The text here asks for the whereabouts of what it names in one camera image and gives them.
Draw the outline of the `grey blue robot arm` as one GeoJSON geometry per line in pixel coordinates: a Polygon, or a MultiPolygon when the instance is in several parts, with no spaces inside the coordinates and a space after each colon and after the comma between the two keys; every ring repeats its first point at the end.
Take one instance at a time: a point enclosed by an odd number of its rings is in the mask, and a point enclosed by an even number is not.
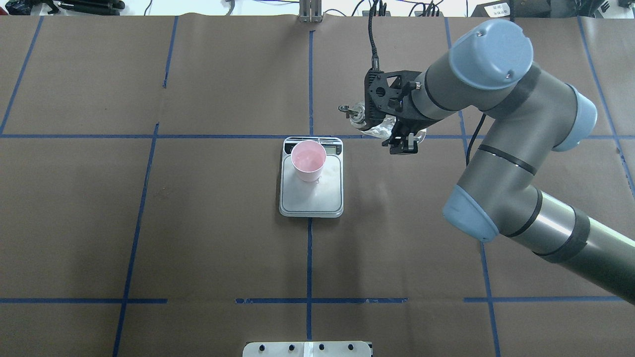
{"type": "Polygon", "coordinates": [[[505,19],[480,23],[424,72],[383,72],[377,54],[365,77],[372,125],[395,117],[383,142],[391,154],[418,152],[423,129],[474,106],[494,123],[443,207],[445,219],[490,242],[498,235],[634,302],[634,241],[532,181],[550,152],[587,138],[596,106],[542,70],[522,28],[505,19]]]}

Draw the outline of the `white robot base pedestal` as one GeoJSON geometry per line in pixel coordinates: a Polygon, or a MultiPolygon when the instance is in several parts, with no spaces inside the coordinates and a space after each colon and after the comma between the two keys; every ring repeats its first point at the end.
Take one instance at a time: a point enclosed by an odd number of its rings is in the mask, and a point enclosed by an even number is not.
{"type": "Polygon", "coordinates": [[[297,341],[247,343],[243,357],[372,357],[365,341],[297,341]]]}

